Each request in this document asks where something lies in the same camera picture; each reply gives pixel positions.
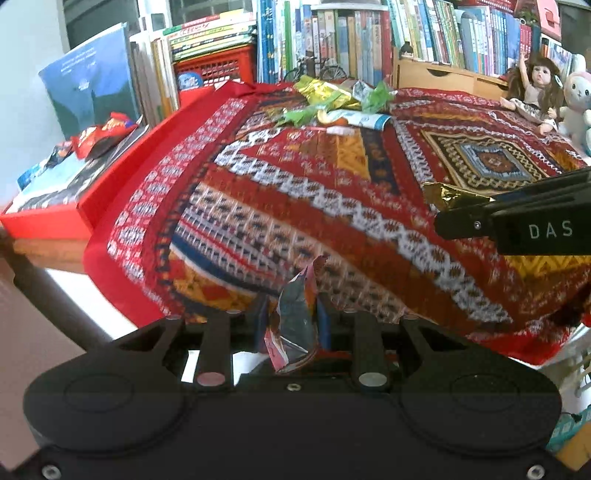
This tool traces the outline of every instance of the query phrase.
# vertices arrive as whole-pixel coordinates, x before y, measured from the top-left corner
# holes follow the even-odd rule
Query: drawer handle
[[[445,77],[445,75],[449,75],[451,72],[444,72],[443,70],[432,70],[427,69],[427,71],[433,75],[434,77]]]

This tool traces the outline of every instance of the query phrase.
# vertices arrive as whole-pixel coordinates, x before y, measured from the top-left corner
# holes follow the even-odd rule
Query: crumpled snack wrapper
[[[72,137],[72,147],[78,158],[87,161],[100,157],[113,148],[139,124],[124,113],[111,112],[111,118],[104,125],[96,125]]]
[[[281,291],[277,309],[271,313],[265,345],[273,368],[279,374],[293,372],[311,362],[319,348],[314,308],[316,277],[327,257],[319,256],[298,273]]]
[[[452,208],[468,207],[482,203],[494,202],[488,195],[480,195],[455,185],[441,182],[426,181],[422,185],[425,202],[435,205],[441,212]]]
[[[361,103],[353,98],[351,91],[346,90],[339,85],[334,85],[324,80],[314,79],[307,75],[302,75],[294,88],[306,97],[310,105],[324,103],[334,96],[330,109],[348,108],[350,110],[361,110]]]

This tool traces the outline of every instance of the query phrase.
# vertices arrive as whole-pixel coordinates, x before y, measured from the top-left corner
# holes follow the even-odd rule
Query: wooden cabinet
[[[455,67],[407,59],[396,61],[394,67],[396,88],[459,90],[491,100],[505,96],[507,90],[503,80]]]

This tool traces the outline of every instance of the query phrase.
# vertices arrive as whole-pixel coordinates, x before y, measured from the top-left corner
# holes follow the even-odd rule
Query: red patterned rug
[[[560,349],[589,268],[531,281],[486,239],[442,240],[421,183],[511,190],[582,166],[568,144],[496,102],[436,90],[401,90],[384,132],[276,128],[269,113],[303,98],[273,90],[228,83],[130,153],[138,171],[85,253],[124,315],[141,326],[243,309],[326,254],[319,287],[340,308],[384,322],[415,312],[533,364]]]

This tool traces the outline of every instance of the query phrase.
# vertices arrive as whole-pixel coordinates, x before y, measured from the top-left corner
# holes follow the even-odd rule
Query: wall
[[[63,141],[39,70],[69,50],[61,0],[8,0],[0,6],[0,206],[16,179]]]

